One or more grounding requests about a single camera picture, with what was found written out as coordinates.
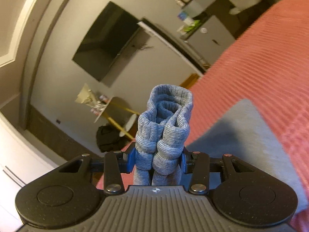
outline logo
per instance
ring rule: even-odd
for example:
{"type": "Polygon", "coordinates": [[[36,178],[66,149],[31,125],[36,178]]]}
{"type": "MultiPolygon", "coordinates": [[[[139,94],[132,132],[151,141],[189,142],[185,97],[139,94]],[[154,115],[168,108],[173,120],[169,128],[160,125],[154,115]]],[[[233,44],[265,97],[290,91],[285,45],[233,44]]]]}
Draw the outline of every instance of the logo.
{"type": "Polygon", "coordinates": [[[154,193],[158,193],[158,192],[161,191],[161,189],[159,189],[159,188],[156,187],[156,188],[152,189],[151,191],[154,192],[154,193]]]}

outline ribbed grey surface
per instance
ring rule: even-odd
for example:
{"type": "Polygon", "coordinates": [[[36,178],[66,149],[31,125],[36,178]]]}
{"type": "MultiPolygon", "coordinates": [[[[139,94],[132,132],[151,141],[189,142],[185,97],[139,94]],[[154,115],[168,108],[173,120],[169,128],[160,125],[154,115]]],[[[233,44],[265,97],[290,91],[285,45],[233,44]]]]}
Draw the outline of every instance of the ribbed grey surface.
{"type": "MultiPolygon", "coordinates": [[[[29,225],[19,232],[44,232],[29,225]]],[[[269,229],[245,228],[219,215],[204,196],[186,193],[181,186],[131,186],[123,195],[105,199],[88,220],[50,232],[292,232],[288,225],[269,229]]]]}

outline grey pillow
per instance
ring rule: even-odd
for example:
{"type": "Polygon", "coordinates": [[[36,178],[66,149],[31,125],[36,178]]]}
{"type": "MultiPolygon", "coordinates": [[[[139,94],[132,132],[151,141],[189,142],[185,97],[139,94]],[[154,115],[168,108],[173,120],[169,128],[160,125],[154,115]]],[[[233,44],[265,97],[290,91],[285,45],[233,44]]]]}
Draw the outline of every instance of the grey pillow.
{"type": "MultiPolygon", "coordinates": [[[[213,158],[231,153],[291,186],[299,202],[296,212],[308,207],[305,191],[289,156],[249,100],[234,105],[187,149],[207,153],[213,158]]],[[[181,184],[187,188],[190,179],[190,175],[183,175],[181,184]]],[[[210,188],[219,184],[219,173],[211,173],[210,188]]]]}

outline wooden table leg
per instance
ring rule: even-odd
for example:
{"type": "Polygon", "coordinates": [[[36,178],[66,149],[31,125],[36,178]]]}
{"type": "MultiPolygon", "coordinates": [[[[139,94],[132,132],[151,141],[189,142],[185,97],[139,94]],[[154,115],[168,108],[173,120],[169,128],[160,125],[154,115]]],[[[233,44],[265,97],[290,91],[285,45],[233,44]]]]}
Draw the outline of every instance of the wooden table leg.
{"type": "Polygon", "coordinates": [[[106,112],[102,114],[114,127],[123,132],[129,139],[133,140],[134,137],[128,133],[121,125],[119,125],[112,117],[110,117],[106,112]]]}
{"type": "Polygon", "coordinates": [[[113,104],[113,105],[115,105],[116,107],[121,108],[121,109],[123,109],[123,110],[125,110],[125,111],[127,111],[127,112],[132,113],[132,114],[140,115],[138,112],[136,112],[136,111],[134,111],[134,110],[132,110],[132,109],[130,109],[130,108],[124,107],[124,106],[122,106],[122,105],[116,104],[116,103],[114,103],[114,102],[110,102],[110,104],[113,104]]]}

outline metal rivet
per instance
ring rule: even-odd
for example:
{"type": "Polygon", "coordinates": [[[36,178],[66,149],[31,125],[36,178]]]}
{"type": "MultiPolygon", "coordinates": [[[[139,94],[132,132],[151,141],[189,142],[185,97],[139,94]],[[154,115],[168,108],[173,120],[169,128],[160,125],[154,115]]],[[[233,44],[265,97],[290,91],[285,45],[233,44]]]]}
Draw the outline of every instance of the metal rivet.
{"type": "Polygon", "coordinates": [[[110,184],[107,186],[106,190],[111,193],[115,193],[121,190],[121,186],[119,184],[110,184]]]}
{"type": "Polygon", "coordinates": [[[191,189],[194,192],[203,192],[207,189],[207,187],[203,184],[194,184],[194,185],[191,186],[191,189]]]}

